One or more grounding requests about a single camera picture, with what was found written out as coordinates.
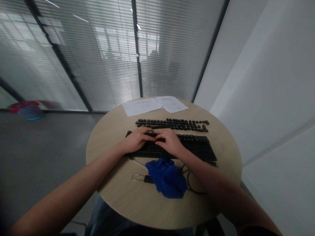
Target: gray floor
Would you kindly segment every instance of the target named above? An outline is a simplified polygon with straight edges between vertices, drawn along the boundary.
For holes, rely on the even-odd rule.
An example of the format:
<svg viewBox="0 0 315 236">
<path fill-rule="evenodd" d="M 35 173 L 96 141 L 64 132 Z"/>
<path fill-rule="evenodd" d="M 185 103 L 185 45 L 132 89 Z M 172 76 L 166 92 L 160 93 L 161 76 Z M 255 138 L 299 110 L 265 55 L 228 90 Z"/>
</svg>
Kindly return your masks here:
<svg viewBox="0 0 315 236">
<path fill-rule="evenodd" d="M 1 203 L 10 226 L 40 199 L 85 166 L 90 133 L 103 114 L 46 113 L 28 121 L 0 112 Z M 74 217 L 88 223 L 97 193 Z M 218 219 L 226 235 L 236 235 L 223 215 Z M 84 227 L 69 223 L 63 232 L 84 235 Z"/>
</svg>

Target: white paper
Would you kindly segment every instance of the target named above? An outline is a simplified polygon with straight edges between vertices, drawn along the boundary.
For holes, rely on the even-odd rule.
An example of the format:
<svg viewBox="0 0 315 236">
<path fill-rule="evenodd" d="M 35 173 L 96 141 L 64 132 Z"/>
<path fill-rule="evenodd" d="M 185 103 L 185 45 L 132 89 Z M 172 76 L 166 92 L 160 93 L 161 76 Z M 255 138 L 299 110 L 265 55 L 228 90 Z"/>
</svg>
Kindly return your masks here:
<svg viewBox="0 0 315 236">
<path fill-rule="evenodd" d="M 174 113 L 188 109 L 182 102 L 172 96 L 163 96 L 155 98 L 160 104 L 163 105 L 164 109 L 169 113 Z"/>
<path fill-rule="evenodd" d="M 123 103 L 122 106 L 128 117 L 140 115 L 152 110 L 163 108 L 154 98 L 142 99 Z"/>
</svg>

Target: left hand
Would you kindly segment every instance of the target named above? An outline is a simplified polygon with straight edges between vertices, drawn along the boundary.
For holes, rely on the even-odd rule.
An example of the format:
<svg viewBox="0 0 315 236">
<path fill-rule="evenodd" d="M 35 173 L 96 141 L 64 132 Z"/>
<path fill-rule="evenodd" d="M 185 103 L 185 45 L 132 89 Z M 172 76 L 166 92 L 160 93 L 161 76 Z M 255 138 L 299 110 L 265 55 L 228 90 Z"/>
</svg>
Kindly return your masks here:
<svg viewBox="0 0 315 236">
<path fill-rule="evenodd" d="M 145 135 L 145 132 L 154 132 L 154 130 L 144 126 L 136 128 L 131 134 L 120 141 L 119 146 L 123 148 L 125 153 L 130 153 L 138 151 L 146 141 L 156 142 L 155 138 Z"/>
</svg>

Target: forearm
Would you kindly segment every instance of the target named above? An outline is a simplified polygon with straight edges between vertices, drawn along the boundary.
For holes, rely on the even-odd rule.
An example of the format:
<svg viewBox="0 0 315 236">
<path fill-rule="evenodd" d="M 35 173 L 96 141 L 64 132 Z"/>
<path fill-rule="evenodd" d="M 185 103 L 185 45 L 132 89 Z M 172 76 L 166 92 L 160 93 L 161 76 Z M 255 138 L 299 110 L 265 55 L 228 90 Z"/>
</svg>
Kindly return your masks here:
<svg viewBox="0 0 315 236">
<path fill-rule="evenodd" d="M 10 235 L 59 233 L 84 206 L 125 153 L 113 146 L 54 189 L 9 230 Z"/>
<path fill-rule="evenodd" d="M 203 162 L 186 149 L 180 152 L 177 158 L 190 169 L 204 186 L 211 201 L 238 229 L 258 223 L 259 226 L 281 234 L 256 201 L 215 167 Z"/>
</svg>

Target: round table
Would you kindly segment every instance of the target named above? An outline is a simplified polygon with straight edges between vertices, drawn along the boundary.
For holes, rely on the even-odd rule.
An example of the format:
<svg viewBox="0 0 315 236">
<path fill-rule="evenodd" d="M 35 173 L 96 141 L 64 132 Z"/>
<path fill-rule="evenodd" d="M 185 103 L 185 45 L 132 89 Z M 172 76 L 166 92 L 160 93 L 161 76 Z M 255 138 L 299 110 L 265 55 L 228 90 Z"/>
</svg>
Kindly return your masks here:
<svg viewBox="0 0 315 236">
<path fill-rule="evenodd" d="M 189 109 L 169 113 L 158 109 L 145 114 L 127 117 L 122 105 L 114 108 L 94 127 L 86 150 L 86 163 L 96 159 L 107 148 L 125 138 L 128 130 L 134 130 L 138 119 L 166 120 L 166 118 L 204 121 L 208 133 L 196 131 L 174 130 L 175 133 L 207 136 L 217 157 L 217 165 L 221 173 L 234 183 L 240 185 L 242 177 L 242 160 L 238 146 L 228 129 L 212 114 L 201 107 L 181 100 Z M 154 158 L 136 158 L 145 164 Z M 180 160 L 175 165 L 182 167 Z M 147 175 L 148 170 L 139 163 L 122 158 L 109 173 L 99 188 L 104 201 L 127 219 L 153 228 L 181 229 L 194 227 L 215 217 L 219 211 L 211 204 L 207 195 L 196 195 L 186 191 L 183 199 L 168 199 L 158 193 L 154 184 L 131 180 L 133 173 Z M 189 182 L 196 191 L 203 191 L 202 186 L 190 174 Z"/>
</svg>

